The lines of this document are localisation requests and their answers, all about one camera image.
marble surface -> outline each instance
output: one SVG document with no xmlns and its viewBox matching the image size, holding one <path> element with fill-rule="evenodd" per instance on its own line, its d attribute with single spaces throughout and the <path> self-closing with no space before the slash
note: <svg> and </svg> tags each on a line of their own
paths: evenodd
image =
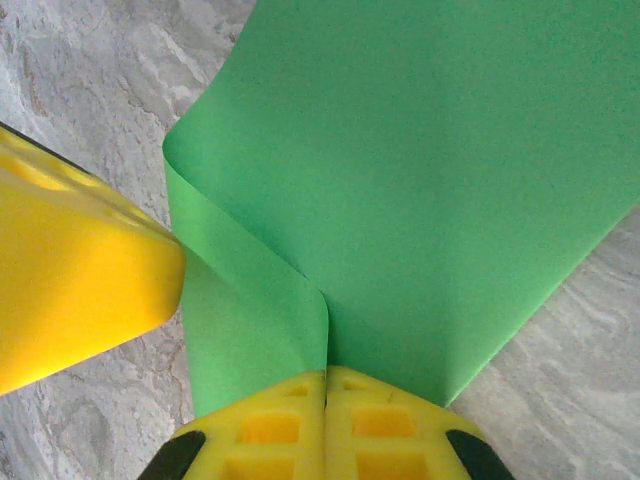
<svg viewBox="0 0 640 480">
<path fill-rule="evenodd" d="M 0 0 L 0 119 L 168 224 L 160 144 L 252 0 Z M 454 402 L 516 478 L 640 478 L 640 206 Z M 0 478 L 133 479 L 192 418 L 179 317 L 0 397 Z"/>
</svg>

white marble veining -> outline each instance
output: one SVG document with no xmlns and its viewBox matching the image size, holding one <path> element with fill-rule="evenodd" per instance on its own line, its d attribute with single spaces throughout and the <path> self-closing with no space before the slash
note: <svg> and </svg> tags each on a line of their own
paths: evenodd
<svg viewBox="0 0 640 480">
<path fill-rule="evenodd" d="M 168 223 L 160 145 L 253 0 L 0 0 L 0 119 Z M 454 402 L 516 478 L 640 478 L 640 207 Z M 0 478 L 132 479 L 192 418 L 179 318 L 0 397 Z"/>
</svg>

yellow plastic object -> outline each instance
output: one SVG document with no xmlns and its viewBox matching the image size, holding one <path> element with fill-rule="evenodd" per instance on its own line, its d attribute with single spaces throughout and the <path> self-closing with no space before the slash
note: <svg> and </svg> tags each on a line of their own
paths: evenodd
<svg viewBox="0 0 640 480">
<path fill-rule="evenodd" d="M 344 367 L 329 369 L 325 429 L 335 480 L 467 480 L 446 432 L 482 438 L 464 418 Z"/>
<path fill-rule="evenodd" d="M 473 423 L 366 375 L 329 367 L 326 383 L 323 372 L 305 373 L 184 426 L 139 480 L 156 478 L 513 477 Z"/>
<path fill-rule="evenodd" d="M 161 325 L 177 240 L 98 178 L 0 125 L 0 394 Z"/>
<path fill-rule="evenodd" d="M 184 480 L 321 480 L 324 372 L 308 372 L 178 430 L 207 441 Z"/>
</svg>

